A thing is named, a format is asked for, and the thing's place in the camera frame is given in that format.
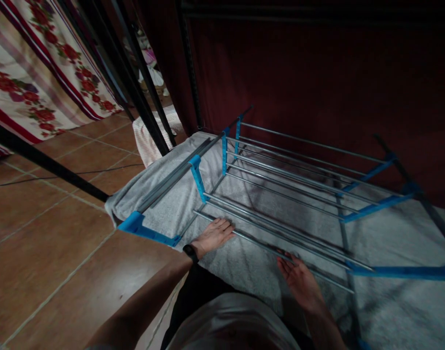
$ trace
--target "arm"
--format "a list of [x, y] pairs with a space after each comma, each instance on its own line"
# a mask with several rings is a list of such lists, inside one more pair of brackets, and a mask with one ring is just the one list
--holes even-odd
[[[220, 247], [234, 236], [227, 220], [215, 219], [191, 245], [198, 259]], [[86, 345], [110, 345], [117, 350], [134, 349], [151, 321], [169, 298], [177, 283], [192, 267], [185, 254], [159, 270], [143, 287], [109, 318]]]
[[277, 266], [284, 276], [292, 295], [304, 311], [306, 323], [315, 348], [318, 350], [345, 350], [339, 329], [324, 302], [321, 290], [308, 267], [289, 253], [295, 264], [277, 258]]

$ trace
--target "terracotta tile floor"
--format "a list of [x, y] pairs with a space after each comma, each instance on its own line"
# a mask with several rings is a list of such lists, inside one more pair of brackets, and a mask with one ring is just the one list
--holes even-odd
[[[36, 146], [107, 194], [144, 169], [123, 115]], [[52, 176], [13, 155], [0, 184]], [[61, 179], [0, 187], [0, 349], [81, 349], [92, 333], [176, 254], [114, 230], [103, 203]], [[159, 349], [177, 288], [141, 338]]]

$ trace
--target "gray towel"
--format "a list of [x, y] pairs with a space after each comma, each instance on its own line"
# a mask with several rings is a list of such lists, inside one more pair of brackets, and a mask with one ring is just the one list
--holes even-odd
[[[111, 217], [115, 215], [120, 220], [125, 220], [139, 207], [144, 196], [208, 136], [214, 137], [201, 132], [192, 135], [170, 154], [134, 177], [107, 201], [106, 210]], [[233, 144], [230, 142], [229, 150], [233, 150]], [[237, 161], [237, 165], [255, 170], [241, 161]], [[202, 157], [200, 165], [207, 192], [219, 179], [221, 167], [222, 144], [219, 142]], [[236, 169], [231, 169], [230, 172], [285, 194], [293, 194]], [[325, 192], [289, 182], [273, 174], [269, 176], [304, 191], [335, 200]], [[314, 179], [331, 185], [328, 179], [320, 175], [316, 175]], [[377, 200], [386, 196], [384, 192], [365, 186], [359, 186], [353, 192]], [[229, 176], [224, 178], [215, 195], [342, 246], [338, 220], [334, 217]], [[302, 195], [293, 195], [304, 202], [336, 213], [335, 208], [326, 204]], [[366, 205], [350, 197], [345, 197], [343, 204], [356, 209]], [[193, 216], [192, 210], [200, 205], [201, 199], [189, 171], [155, 208], [144, 213], [144, 225], [168, 237], [174, 237]], [[206, 206], [203, 211], [215, 217], [228, 217], [210, 206]], [[445, 210], [438, 209], [438, 212], [445, 219]], [[238, 230], [271, 245], [295, 252], [307, 263], [338, 280], [345, 281], [345, 272], [340, 267], [274, 238], [241, 220], [232, 221]], [[206, 220], [197, 218], [176, 249], [181, 250], [185, 244], [191, 242], [207, 224]], [[374, 266], [445, 264], [445, 240], [421, 204], [415, 200], [348, 223], [346, 229], [350, 250], [357, 259], [365, 263]], [[278, 272], [275, 258], [252, 243], [236, 237], [217, 251], [208, 254], [200, 264], [235, 288], [258, 296], [279, 315], [292, 313], [292, 305], [295, 303]], [[348, 293], [320, 278], [317, 278], [317, 281], [333, 316], [338, 320], [339, 327], [346, 332], [351, 325], [348, 316]], [[355, 282], [362, 337], [372, 349], [445, 349], [445, 282], [367, 277], [356, 277]]]

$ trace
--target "black shorts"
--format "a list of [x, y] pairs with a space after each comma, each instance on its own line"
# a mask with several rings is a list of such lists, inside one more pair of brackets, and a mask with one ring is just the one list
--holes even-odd
[[[219, 277], [198, 264], [190, 269], [188, 277], [178, 293], [170, 318], [170, 325], [162, 340], [161, 350], [165, 350], [182, 322], [204, 304], [224, 293], [241, 293]], [[282, 320], [292, 333], [302, 350], [313, 350], [313, 342], [307, 335]]]

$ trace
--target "drying rack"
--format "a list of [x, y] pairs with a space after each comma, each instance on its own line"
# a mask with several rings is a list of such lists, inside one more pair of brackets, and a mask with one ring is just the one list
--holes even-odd
[[[417, 184], [412, 182], [411, 178], [405, 171], [405, 169], [402, 167], [401, 163], [399, 162], [397, 156], [391, 152], [391, 150], [385, 145], [384, 141], [376, 135], [376, 138], [378, 142], [383, 146], [384, 150], [386, 151], [386, 155], [384, 159], [378, 159], [366, 155], [362, 155], [355, 152], [350, 152], [347, 150], [343, 150], [337, 147], [324, 145], [321, 143], [313, 142], [310, 140], [300, 139], [291, 135], [283, 134], [277, 131], [265, 129], [259, 126], [255, 126], [252, 124], [247, 124], [243, 122], [244, 116], [251, 110], [252, 106], [248, 108], [245, 112], [243, 112], [237, 119], [235, 119], [222, 133], [220, 133], [216, 138], [213, 140], [210, 140], [209, 138], [205, 140], [199, 147], [197, 147], [177, 168], [175, 168], [158, 186], [156, 186], [142, 201], [142, 204], [140, 208], [133, 212], [123, 223], [119, 225], [119, 229], [124, 230], [126, 232], [130, 232], [133, 234], [137, 234], [158, 242], [165, 243], [170, 246], [176, 246], [177, 243], [181, 240], [184, 233], [188, 230], [190, 225], [193, 223], [193, 221], [199, 216], [202, 217], [208, 221], [212, 221], [215, 218], [207, 215], [202, 212], [204, 207], [206, 205], [209, 205], [211, 207], [214, 207], [221, 212], [228, 214], [230, 217], [237, 218], [239, 220], [242, 220], [244, 222], [247, 222], [269, 234], [272, 236], [275, 236], [277, 238], [283, 239], [286, 242], [289, 242], [293, 244], [296, 247], [299, 247], [305, 251], [308, 251], [318, 257], [321, 257], [337, 266], [340, 266], [346, 270], [348, 274], [352, 275], [361, 275], [361, 276], [370, 276], [370, 277], [388, 277], [388, 278], [407, 278], [407, 279], [425, 279], [425, 280], [445, 280], [445, 266], [441, 267], [400, 267], [400, 266], [393, 266], [393, 267], [381, 267], [381, 266], [369, 266], [368, 264], [361, 262], [357, 259], [355, 259], [351, 253], [348, 251], [348, 244], [344, 242], [344, 248], [339, 249], [334, 245], [325, 243], [323, 240], [312, 238], [311, 236], [305, 235], [300, 230], [293, 229], [291, 227], [287, 227], [286, 225], [279, 224], [276, 222], [273, 222], [269, 219], [266, 219], [265, 217], [259, 215], [253, 210], [242, 208], [236, 203], [233, 203], [227, 199], [220, 198], [216, 196], [214, 193], [217, 189], [217, 187], [220, 185], [220, 183], [223, 181], [223, 179], [226, 176], [233, 177], [235, 179], [238, 179], [240, 181], [244, 181], [252, 186], [261, 188], [265, 191], [275, 193], [279, 196], [282, 196], [283, 198], [286, 198], [288, 200], [291, 200], [295, 203], [298, 203], [300, 205], [306, 206], [308, 208], [320, 211], [321, 213], [329, 216], [333, 216], [339, 220], [341, 231], [343, 231], [343, 239], [346, 239], [345, 234], [345, 224], [357, 220], [360, 218], [363, 218], [367, 215], [371, 215], [379, 210], [383, 210], [385, 208], [389, 208], [393, 205], [396, 205], [398, 203], [404, 202], [406, 200], [416, 198], [420, 200], [424, 206], [425, 209], [427, 209], [427, 212], [429, 213], [430, 217], [433, 219], [435, 224], [438, 226], [442, 234], [445, 236], [445, 222], [444, 220], [439, 216], [439, 214], [436, 212], [436, 210], [433, 208], [433, 206], [425, 199], [423, 196], [422, 191], [418, 187]], [[229, 133], [232, 127], [236, 125], [236, 134], [235, 138], [229, 137]], [[300, 142], [306, 142], [309, 144], [313, 144], [318, 147], [323, 147], [330, 149], [332, 151], [336, 152], [342, 152], [349, 155], [352, 155], [354, 157], [360, 157], [367, 159], [369, 161], [377, 163], [377, 165], [372, 168], [367, 173], [361, 173], [354, 169], [345, 168], [330, 162], [326, 162], [324, 160], [313, 158], [310, 156], [302, 155], [299, 153], [292, 152], [290, 150], [282, 149], [279, 147], [274, 147], [271, 145], [268, 145], [266, 143], [248, 139], [246, 137], [242, 137], [240, 134], [241, 127], [250, 127], [255, 128], [258, 130], [262, 130], [268, 133], [273, 133], [279, 136], [287, 137], [296, 141]], [[219, 180], [216, 182], [213, 189], [208, 192], [205, 190], [203, 179], [201, 177], [201, 173], [199, 171], [199, 164], [201, 162], [201, 157], [212, 147], [214, 146], [219, 140], [222, 139], [222, 175], [219, 178]], [[235, 142], [235, 148], [234, 152], [227, 150], [228, 141], [234, 141]], [[277, 158], [267, 156], [265, 154], [258, 153], [255, 150], [261, 150], [265, 153], [272, 154], [276, 156]], [[329, 178], [333, 180], [334, 186], [330, 186], [328, 184], [312, 180], [308, 177], [305, 177], [303, 175], [300, 175], [298, 173], [293, 173], [290, 171], [287, 171], [285, 169], [278, 168], [276, 166], [263, 163], [259, 160], [253, 159], [251, 157], [246, 157], [242, 155], [242, 152], [247, 152], [250, 154], [255, 155], [256, 157], [260, 158], [267, 158], [270, 161], [276, 161], [281, 163], [286, 163], [291, 166], [294, 166], [295, 168], [298, 168], [302, 171], [321, 175], [323, 177]], [[227, 156], [231, 155], [233, 156], [232, 162], [227, 162]], [[279, 158], [289, 160], [290, 162], [286, 162], [284, 160], [279, 160]], [[313, 165], [313, 163], [321, 163], [326, 164], [329, 167], [335, 167], [342, 170], [347, 170], [351, 173], [356, 173], [360, 175], [360, 177], [353, 177], [349, 175], [345, 175], [342, 173], [339, 173], [336, 170], [331, 170], [329, 168], [324, 168], [322, 166], [316, 166]], [[282, 181], [276, 180], [274, 178], [271, 178], [269, 176], [260, 174], [258, 172], [248, 170], [244, 168], [242, 165], [244, 163], [250, 164], [251, 166], [254, 166], [256, 168], [262, 169], [265, 172], [272, 173], [275, 175], [279, 175], [281, 177], [287, 178], [291, 181], [294, 181], [298, 184], [301, 184], [303, 186], [307, 186], [310, 188], [313, 188], [315, 190], [322, 190], [325, 193], [331, 194], [331, 199], [325, 198], [324, 196], [319, 196], [317, 194], [314, 194], [312, 192], [305, 191], [303, 189], [291, 186], [287, 183], [284, 183]], [[368, 182], [370, 178], [377, 175], [378, 173], [386, 170], [387, 168], [391, 166], [396, 166], [398, 170], [402, 170], [404, 172], [405, 176], [404, 179], [406, 180], [406, 183], [403, 186], [403, 190], [401, 192], [394, 192], [385, 188], [382, 188], [380, 186], [371, 184]], [[285, 189], [291, 190], [293, 195], [287, 195], [278, 191], [273, 190], [272, 188], [268, 188], [266, 186], [260, 185], [258, 183], [252, 182], [250, 180], [247, 180], [245, 178], [239, 177], [237, 175], [234, 175], [229, 172], [230, 168], [237, 169], [243, 173], [249, 174], [250, 176], [254, 178], [260, 178], [262, 180], [268, 181], [272, 184], [275, 184], [277, 186], [283, 187]], [[155, 232], [143, 225], [143, 220], [145, 219], [145, 216], [143, 213], [148, 209], [154, 207], [156, 204], [159, 203], [159, 201], [172, 189], [172, 187], [188, 172], [188, 170], [191, 170], [193, 177], [196, 182], [196, 186], [198, 188], [198, 192], [202, 201], [201, 206], [197, 210], [193, 210], [194, 215], [193, 217], [186, 223], [184, 228], [181, 230], [181, 232], [176, 235], [173, 238], [166, 237], [158, 232]], [[354, 189], [357, 186], [368, 186], [370, 188], [380, 190], [384, 193], [389, 194], [386, 198], [376, 201], [373, 199], [369, 199], [367, 197], [364, 197], [362, 195], [358, 195], [355, 193], [352, 193], [351, 190]], [[299, 198], [300, 196], [306, 196], [313, 200], [320, 201], [322, 203], [327, 204], [331, 208], [334, 208], [337, 213], [334, 213], [331, 210], [325, 210], [322, 208], [318, 208], [310, 203], [304, 202]], [[364, 204], [364, 207], [361, 209], [354, 209], [351, 207], [348, 207], [344, 204], [342, 204], [341, 200], [344, 196], [349, 196], [355, 200], [359, 200]], [[261, 248], [282, 257], [283, 259], [288, 258], [284, 256], [283, 254], [279, 253], [276, 249], [270, 247], [269, 245], [258, 241], [254, 237], [244, 233], [240, 232], [238, 230], [234, 231], [235, 234], [238, 236], [248, 239], [251, 242], [257, 244]], [[312, 272], [318, 276], [319, 278], [322, 278], [337, 287], [346, 290], [350, 293], [354, 293], [354, 290], [350, 288], [349, 286], [343, 285], [342, 283], [328, 277], [324, 273], [312, 269]]]

